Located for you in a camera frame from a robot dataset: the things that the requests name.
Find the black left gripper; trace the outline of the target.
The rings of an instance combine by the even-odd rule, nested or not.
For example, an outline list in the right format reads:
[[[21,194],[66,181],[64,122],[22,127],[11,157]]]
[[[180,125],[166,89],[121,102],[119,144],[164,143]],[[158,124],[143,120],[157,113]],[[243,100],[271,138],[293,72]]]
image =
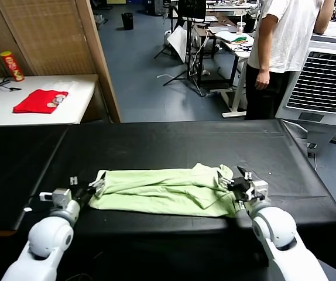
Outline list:
[[[77,176],[70,177],[70,191],[71,198],[75,200],[80,207],[88,205],[91,197],[95,195],[96,197],[101,197],[104,192],[104,180],[106,172],[93,182],[88,182],[85,180],[80,180]]]

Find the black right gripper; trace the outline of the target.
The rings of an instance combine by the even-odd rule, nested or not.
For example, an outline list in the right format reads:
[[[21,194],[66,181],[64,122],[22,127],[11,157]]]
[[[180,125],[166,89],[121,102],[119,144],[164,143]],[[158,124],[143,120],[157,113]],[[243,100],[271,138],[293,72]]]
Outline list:
[[[238,177],[235,179],[229,179],[223,176],[220,172],[217,172],[218,176],[218,186],[222,189],[233,192],[236,200],[238,201],[251,201],[252,190],[251,190],[251,180],[252,172],[246,170],[244,167],[237,166],[237,169],[243,177]]]

